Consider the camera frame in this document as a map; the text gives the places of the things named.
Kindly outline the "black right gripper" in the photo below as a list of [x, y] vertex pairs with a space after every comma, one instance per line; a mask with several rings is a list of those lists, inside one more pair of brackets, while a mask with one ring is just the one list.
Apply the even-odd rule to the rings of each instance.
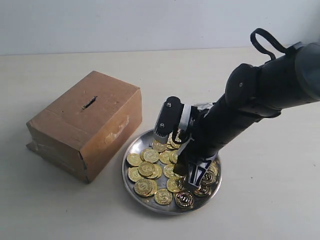
[[180, 139], [186, 140], [178, 154], [174, 173], [185, 176], [184, 187], [198, 189], [214, 156], [220, 149], [253, 124], [253, 115], [217, 101], [209, 110], [177, 103], [178, 123], [187, 123]]

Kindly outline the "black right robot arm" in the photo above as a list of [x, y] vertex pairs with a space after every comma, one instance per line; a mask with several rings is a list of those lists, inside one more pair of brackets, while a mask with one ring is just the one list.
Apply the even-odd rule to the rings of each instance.
[[197, 115], [174, 171], [185, 176], [187, 190], [196, 190], [218, 151], [252, 124], [319, 99], [318, 43], [289, 47], [285, 55], [261, 66], [240, 64], [230, 74], [224, 94]]

